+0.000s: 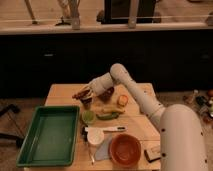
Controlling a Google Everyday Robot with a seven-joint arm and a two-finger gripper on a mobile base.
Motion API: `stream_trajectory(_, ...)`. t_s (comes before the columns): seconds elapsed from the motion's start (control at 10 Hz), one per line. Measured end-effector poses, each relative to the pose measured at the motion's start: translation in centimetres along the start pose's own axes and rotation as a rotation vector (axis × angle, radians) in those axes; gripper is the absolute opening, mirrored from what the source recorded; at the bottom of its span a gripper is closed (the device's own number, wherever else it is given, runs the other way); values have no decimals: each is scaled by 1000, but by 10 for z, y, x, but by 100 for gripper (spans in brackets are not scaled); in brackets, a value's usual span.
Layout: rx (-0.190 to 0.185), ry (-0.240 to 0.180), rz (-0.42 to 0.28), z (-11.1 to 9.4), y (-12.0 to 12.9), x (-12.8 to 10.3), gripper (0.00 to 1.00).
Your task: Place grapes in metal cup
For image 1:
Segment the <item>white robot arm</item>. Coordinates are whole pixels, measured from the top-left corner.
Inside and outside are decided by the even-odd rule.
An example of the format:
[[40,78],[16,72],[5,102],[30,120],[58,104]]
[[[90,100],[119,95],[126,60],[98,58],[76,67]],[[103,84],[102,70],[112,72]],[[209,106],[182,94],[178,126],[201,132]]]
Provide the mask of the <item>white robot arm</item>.
[[209,171],[203,130],[195,112],[183,104],[165,107],[142,90],[122,64],[113,64],[109,72],[91,80],[73,98],[102,95],[119,84],[160,133],[161,171]]

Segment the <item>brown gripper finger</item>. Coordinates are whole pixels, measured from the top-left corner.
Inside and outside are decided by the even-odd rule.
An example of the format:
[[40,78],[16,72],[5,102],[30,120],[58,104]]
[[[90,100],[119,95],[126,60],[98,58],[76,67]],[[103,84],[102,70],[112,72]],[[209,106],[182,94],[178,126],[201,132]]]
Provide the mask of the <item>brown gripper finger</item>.
[[93,97],[93,94],[87,94],[87,95],[83,96],[80,100],[87,101],[87,100],[91,100],[92,97]]
[[80,90],[79,92],[77,92],[76,94],[74,94],[72,96],[73,99],[76,99],[76,100],[80,100],[83,96],[89,94],[90,90],[88,88],[86,89],[82,89]]

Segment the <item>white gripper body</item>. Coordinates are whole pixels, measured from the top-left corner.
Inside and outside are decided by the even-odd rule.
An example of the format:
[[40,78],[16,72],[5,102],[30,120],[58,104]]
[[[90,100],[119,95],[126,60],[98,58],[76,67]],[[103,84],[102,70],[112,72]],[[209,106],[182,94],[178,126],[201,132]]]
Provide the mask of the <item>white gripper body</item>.
[[113,86],[114,82],[110,73],[106,73],[102,76],[94,78],[92,81],[89,82],[89,87],[97,96],[103,94]]

